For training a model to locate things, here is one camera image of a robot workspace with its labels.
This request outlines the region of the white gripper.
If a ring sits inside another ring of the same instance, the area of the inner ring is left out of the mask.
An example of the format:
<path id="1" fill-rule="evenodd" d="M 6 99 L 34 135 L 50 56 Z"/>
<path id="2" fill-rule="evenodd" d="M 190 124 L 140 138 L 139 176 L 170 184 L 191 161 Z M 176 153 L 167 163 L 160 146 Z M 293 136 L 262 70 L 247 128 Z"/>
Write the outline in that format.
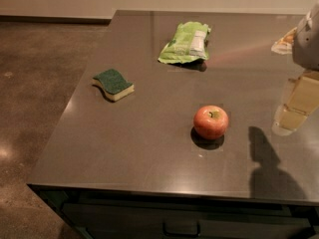
<path id="1" fill-rule="evenodd" d="M 279 55 L 292 53 L 295 64 L 305 68 L 297 79 L 289 79 L 280 106 L 275 112 L 272 130 L 280 136 L 300 128 L 319 108 L 319 1 L 298 23 L 271 47 Z"/>

